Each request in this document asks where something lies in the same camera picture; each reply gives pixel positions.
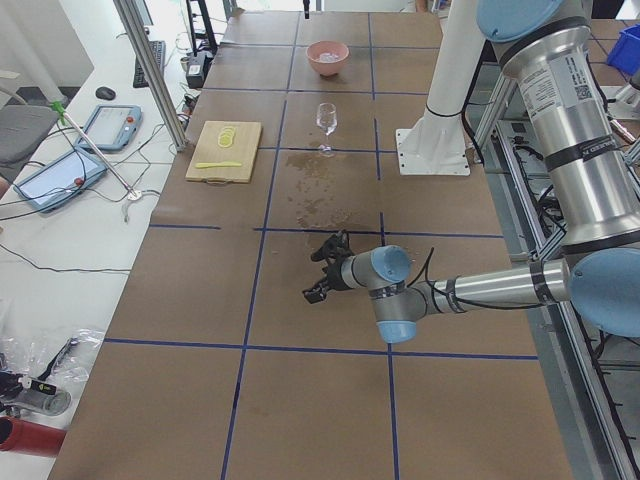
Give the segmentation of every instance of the label on robot arm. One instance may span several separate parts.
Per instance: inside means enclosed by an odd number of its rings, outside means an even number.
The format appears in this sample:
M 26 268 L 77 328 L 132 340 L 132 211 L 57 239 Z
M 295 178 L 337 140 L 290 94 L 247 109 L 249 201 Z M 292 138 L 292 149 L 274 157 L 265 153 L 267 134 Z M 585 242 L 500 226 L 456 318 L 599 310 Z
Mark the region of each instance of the label on robot arm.
M 549 62 L 565 108 L 593 100 L 584 54 L 570 53 Z
M 553 72 L 547 65 L 540 66 L 523 78 L 520 91 L 531 120 L 563 106 Z

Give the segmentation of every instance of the keyboard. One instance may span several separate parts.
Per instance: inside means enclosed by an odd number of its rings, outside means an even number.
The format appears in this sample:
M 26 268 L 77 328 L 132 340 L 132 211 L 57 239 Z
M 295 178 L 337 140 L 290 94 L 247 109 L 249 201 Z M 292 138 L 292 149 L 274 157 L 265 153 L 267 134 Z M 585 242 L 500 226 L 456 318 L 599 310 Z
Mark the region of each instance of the keyboard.
M 151 51 L 153 52 L 153 57 L 156 59 L 156 64 L 160 69 L 160 73 L 164 74 L 164 55 L 167 50 L 167 44 L 164 40 L 149 40 L 149 46 L 151 47 Z M 148 87 L 149 82 L 144 76 L 144 71 L 142 70 L 142 65 L 136 58 L 136 67 L 133 74 L 133 88 L 142 88 Z

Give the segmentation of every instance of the black computer mouse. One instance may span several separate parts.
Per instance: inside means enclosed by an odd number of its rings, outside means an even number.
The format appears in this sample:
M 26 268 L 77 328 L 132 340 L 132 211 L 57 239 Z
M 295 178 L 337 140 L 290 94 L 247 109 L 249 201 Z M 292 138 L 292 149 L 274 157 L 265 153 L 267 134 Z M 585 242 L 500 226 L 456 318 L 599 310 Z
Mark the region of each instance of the black computer mouse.
M 98 87 L 96 89 L 96 97 L 101 100 L 113 100 L 116 98 L 116 92 L 111 90 L 109 87 Z

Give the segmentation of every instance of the blue tablet device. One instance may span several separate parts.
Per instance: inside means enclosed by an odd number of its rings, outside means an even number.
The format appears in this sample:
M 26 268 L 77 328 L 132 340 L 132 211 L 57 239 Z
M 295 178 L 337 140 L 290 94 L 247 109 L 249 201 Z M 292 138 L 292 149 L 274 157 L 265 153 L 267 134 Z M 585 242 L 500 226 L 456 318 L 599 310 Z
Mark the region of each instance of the blue tablet device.
M 14 190 L 36 210 L 50 212 L 97 182 L 106 169 L 100 159 L 78 148 L 16 183 Z
M 98 105 L 83 130 L 104 152 L 118 152 L 131 141 L 142 121 L 142 110 L 135 105 Z M 90 150 L 79 137 L 76 146 Z

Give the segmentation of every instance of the office chair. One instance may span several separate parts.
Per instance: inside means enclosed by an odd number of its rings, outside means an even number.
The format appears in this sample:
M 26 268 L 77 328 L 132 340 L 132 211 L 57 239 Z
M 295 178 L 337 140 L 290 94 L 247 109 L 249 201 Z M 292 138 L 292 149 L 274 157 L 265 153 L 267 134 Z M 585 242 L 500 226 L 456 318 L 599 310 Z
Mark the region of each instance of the office chair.
M 0 79 L 17 76 L 0 71 Z M 12 183 L 55 125 L 58 115 L 48 107 L 29 105 L 20 95 L 1 85 L 0 92 L 19 103 L 0 108 L 0 175 Z

